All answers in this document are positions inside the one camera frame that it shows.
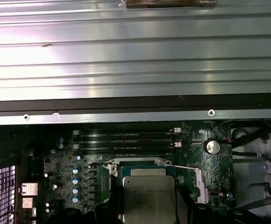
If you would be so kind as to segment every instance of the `motherboard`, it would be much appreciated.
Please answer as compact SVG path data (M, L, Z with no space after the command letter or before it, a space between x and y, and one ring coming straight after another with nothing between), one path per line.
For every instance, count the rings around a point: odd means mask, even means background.
M175 187L224 213L234 207L230 129L214 121L134 122L59 128L43 156L43 213L83 213L124 188L124 223L175 223Z

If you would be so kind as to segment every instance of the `black plastic part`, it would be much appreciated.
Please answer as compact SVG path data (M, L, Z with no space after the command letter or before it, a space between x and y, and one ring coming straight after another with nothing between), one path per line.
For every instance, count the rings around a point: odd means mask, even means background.
M0 116L271 109L271 93L0 101Z
M227 212L227 217L241 224L269 224L266 220L244 209L234 209Z

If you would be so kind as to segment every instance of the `metal frame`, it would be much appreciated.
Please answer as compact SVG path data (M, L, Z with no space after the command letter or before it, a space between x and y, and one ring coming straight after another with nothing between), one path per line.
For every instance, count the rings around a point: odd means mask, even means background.
M271 0L0 0L0 101L268 92Z
M271 109L2 116L0 125L107 123L210 119L271 119Z

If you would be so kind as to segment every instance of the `electrolytic capacitor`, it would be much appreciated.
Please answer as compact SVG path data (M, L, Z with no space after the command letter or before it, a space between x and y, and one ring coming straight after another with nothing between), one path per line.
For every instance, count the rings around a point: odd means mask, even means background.
M79 192L79 187L73 188L72 192L73 192L73 194L77 195Z
M73 203L77 203L79 201L79 196L74 196L72 198Z
M74 174L77 174L79 171L80 171L80 168L79 168L79 167L75 167L75 168L73 168L73 170L72 170L72 172L73 172Z
M78 156L76 157L76 160L77 160L77 161L79 161L79 160L81 160L81 159L83 159L83 155L78 155Z
M73 184L78 184L78 182L80 181L80 178L79 177L76 177L72 180L72 183Z

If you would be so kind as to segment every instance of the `screw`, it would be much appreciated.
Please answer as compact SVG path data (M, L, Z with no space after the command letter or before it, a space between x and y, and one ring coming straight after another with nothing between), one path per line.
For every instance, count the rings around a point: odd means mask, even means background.
M234 210L233 212L234 212L234 214L236 214L238 216L242 216L243 215L243 212L239 211L239 210Z
M227 198L233 198L233 194L231 192L227 193Z
M213 116L215 115L215 111L214 111L214 110L209 110L209 111L208 111L208 115L209 115L210 117L213 117Z
M205 206L205 205L202 205L202 204L199 204L199 205L198 205L198 209L205 210L205 209L206 209L206 206Z
M28 115L28 114L25 114L25 115L23 115L23 118L24 118L26 121L28 121L28 120L29 120L29 115Z
M115 171L117 171L117 167L116 167L116 166L112 166L111 170L112 170L113 172L115 172Z

